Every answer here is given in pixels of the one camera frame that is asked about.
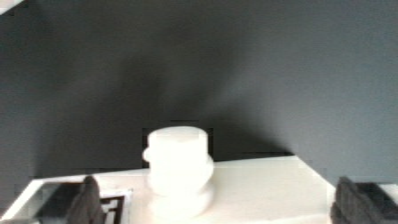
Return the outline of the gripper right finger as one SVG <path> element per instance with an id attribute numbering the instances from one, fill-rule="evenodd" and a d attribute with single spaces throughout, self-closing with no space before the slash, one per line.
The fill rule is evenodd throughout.
<path id="1" fill-rule="evenodd" d="M 332 224 L 398 224 L 398 184 L 339 178 L 330 207 Z"/>

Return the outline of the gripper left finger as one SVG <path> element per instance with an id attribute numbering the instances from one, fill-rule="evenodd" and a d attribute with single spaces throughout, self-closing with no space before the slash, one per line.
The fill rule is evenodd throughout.
<path id="1" fill-rule="evenodd" d="M 103 224 L 99 186 L 92 176 L 81 182 L 49 183 L 55 191 L 37 212 L 41 224 Z"/>

